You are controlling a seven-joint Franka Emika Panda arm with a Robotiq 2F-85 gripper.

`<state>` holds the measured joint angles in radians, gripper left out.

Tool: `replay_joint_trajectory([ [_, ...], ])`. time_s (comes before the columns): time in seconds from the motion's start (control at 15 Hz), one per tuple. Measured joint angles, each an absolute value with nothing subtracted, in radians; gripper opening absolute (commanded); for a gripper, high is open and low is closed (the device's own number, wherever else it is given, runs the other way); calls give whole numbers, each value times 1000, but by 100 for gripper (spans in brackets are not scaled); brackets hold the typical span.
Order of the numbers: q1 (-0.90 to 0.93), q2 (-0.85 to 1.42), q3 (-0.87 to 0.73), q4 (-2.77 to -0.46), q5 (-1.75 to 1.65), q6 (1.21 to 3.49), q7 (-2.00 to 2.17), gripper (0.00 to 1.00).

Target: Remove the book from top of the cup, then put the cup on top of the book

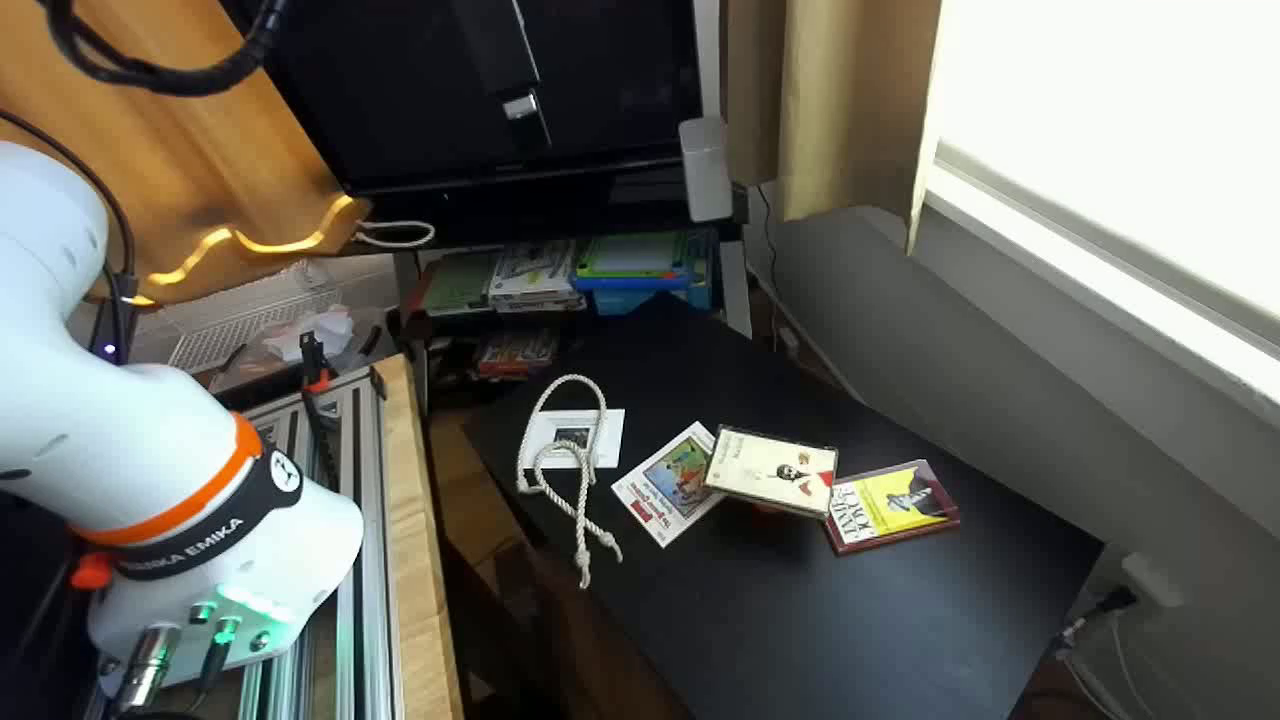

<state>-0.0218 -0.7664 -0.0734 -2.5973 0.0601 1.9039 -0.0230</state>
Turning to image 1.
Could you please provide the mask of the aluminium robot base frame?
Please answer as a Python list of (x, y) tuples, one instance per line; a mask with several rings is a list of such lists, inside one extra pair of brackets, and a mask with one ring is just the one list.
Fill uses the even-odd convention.
[(405, 358), (248, 413), (292, 488), (226, 580), (135, 620), (84, 720), (465, 720), (442, 539)]

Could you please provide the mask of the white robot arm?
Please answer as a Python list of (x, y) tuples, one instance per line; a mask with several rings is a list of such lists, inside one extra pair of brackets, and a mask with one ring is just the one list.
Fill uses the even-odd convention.
[(168, 365), (108, 365), (67, 316), (108, 258), (108, 210), (67, 163), (0, 143), (5, 488), (108, 560), (89, 640), (150, 631), (176, 686), (266, 662), (346, 580), (365, 511)]

